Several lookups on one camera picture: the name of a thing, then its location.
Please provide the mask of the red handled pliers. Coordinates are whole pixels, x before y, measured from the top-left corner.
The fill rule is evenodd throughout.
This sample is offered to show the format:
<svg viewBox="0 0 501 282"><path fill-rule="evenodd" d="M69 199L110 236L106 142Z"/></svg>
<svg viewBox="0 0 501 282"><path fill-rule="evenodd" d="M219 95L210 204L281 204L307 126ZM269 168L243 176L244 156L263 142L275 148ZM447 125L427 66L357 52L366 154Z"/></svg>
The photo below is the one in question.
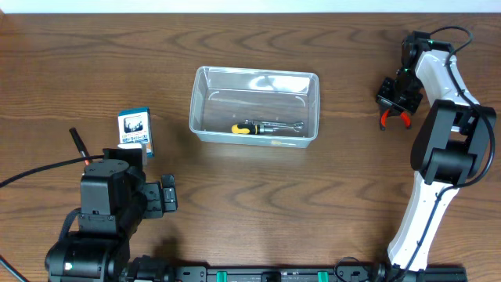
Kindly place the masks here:
<svg viewBox="0 0 501 282"><path fill-rule="evenodd" d="M412 128L411 119L410 119L409 115L406 112L399 111L399 110L396 110L396 109L394 109L392 107L389 107L386 110L382 110L381 111L381 115L380 115L380 119L379 119L379 126L380 126L380 130L381 131L385 131L386 130L387 119L390 118L390 117L394 117L394 116L397 116L397 117L401 118L401 120L405 124L405 128L406 129L411 129Z"/></svg>

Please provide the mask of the blue white screwdriver box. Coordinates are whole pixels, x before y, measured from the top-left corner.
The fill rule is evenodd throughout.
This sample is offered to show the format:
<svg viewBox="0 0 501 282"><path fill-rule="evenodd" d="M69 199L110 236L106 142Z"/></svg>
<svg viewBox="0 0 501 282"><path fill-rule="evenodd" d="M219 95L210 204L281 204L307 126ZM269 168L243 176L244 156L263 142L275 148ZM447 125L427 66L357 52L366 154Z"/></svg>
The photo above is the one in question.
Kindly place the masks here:
<svg viewBox="0 0 501 282"><path fill-rule="evenodd" d="M149 107L121 111L117 116L119 143L141 143L146 146L146 155L154 157L153 134Z"/></svg>

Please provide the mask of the yellow black stubby screwdriver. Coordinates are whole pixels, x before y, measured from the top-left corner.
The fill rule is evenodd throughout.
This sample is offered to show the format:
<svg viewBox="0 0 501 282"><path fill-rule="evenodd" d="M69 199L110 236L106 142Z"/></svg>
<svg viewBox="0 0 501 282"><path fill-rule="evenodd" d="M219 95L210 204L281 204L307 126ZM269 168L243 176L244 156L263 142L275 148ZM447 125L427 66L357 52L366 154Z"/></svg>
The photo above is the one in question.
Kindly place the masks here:
<svg viewBox="0 0 501 282"><path fill-rule="evenodd" d="M241 135L268 135L274 132L273 128L260 124L239 123L231 127L233 134Z"/></svg>

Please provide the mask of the clear plastic container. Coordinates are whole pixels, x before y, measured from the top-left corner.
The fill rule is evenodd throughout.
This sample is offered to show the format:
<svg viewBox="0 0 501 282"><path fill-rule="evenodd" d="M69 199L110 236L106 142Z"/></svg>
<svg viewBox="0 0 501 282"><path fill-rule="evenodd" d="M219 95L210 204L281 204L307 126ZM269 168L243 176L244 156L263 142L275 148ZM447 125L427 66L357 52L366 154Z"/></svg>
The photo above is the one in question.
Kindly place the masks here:
<svg viewBox="0 0 501 282"><path fill-rule="evenodd" d="M314 73L202 66L196 71L189 128L204 142L271 146L271 140L306 148L319 131L320 88ZM295 123L299 132L268 135L233 134L245 120Z"/></svg>

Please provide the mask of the silver wrench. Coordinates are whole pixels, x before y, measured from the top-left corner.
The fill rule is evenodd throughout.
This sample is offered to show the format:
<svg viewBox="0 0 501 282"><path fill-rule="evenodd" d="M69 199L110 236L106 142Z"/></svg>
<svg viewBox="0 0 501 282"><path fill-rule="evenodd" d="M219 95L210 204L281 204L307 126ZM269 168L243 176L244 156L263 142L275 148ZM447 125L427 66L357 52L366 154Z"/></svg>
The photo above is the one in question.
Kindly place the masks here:
<svg viewBox="0 0 501 282"><path fill-rule="evenodd" d="M274 122L274 121L259 121L259 120L245 120L245 124L249 125L257 125L259 127L259 133L273 133L278 130L292 130L294 132L299 132L305 126L303 121L295 122L295 123L283 123L283 122Z"/></svg>

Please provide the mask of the black yellow precision screwdriver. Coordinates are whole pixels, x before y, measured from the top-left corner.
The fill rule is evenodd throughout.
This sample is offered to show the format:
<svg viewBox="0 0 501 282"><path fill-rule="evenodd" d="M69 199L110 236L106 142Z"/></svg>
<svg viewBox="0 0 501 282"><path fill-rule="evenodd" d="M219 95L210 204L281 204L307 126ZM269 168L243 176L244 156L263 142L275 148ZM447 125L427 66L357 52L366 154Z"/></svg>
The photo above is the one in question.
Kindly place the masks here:
<svg viewBox="0 0 501 282"><path fill-rule="evenodd" d="M284 142L283 140L271 140L271 146L286 146L286 147L295 147L296 143Z"/></svg>

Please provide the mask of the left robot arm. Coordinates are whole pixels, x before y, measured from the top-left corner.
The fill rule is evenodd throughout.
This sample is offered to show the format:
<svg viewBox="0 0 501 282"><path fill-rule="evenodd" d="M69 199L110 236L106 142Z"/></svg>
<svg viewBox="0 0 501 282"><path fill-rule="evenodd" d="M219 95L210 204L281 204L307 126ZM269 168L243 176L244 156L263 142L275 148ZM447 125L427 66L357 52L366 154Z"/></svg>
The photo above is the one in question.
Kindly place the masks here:
<svg viewBox="0 0 501 282"><path fill-rule="evenodd" d="M81 206L65 218L45 257L50 281L173 281L166 262L130 258L130 240L144 219L176 212L175 177L147 182L140 149L105 149L85 167Z"/></svg>

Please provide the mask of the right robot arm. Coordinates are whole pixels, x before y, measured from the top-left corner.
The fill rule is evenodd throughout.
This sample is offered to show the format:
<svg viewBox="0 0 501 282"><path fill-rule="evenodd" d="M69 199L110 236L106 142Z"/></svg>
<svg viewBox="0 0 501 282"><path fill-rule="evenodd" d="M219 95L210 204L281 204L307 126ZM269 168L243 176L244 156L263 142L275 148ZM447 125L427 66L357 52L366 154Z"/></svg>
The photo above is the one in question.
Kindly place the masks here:
<svg viewBox="0 0 501 282"><path fill-rule="evenodd" d="M496 152L496 112L467 89L457 68L458 48L414 31L402 41L402 65L385 78L376 102L379 126L399 116L411 128L422 99L431 105L413 143L413 193L387 253L400 274L427 268L428 252L447 207L459 190L479 182Z"/></svg>

